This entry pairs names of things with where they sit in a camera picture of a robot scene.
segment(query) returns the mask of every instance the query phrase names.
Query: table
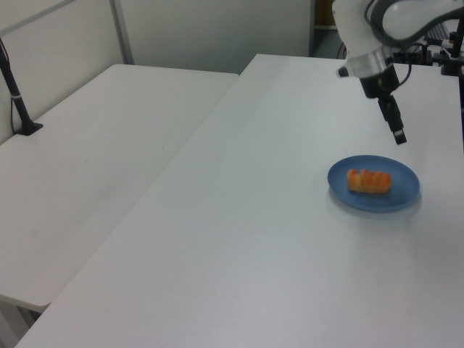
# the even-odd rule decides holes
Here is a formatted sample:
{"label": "table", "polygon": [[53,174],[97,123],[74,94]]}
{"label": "table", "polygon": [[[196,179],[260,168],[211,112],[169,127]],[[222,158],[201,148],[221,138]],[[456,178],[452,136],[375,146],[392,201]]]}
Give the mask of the table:
{"label": "table", "polygon": [[115,65],[0,146],[0,300],[39,312],[237,75]]}
{"label": "table", "polygon": [[[18,348],[459,347],[458,81],[413,67],[397,146],[340,64],[256,56]],[[411,167],[421,200],[338,202],[327,172],[354,154]]]}

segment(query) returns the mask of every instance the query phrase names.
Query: white table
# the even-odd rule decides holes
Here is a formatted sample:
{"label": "white table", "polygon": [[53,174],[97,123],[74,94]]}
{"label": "white table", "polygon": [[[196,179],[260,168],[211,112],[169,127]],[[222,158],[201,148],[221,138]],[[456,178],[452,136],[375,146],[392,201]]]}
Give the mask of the white table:
{"label": "white table", "polygon": [[43,311],[236,79],[115,65],[2,144],[0,300]]}
{"label": "white table", "polygon": [[[460,347],[457,80],[414,67],[397,146],[339,65],[257,56],[18,348]],[[354,154],[405,163],[422,199],[344,206],[326,175]]]}

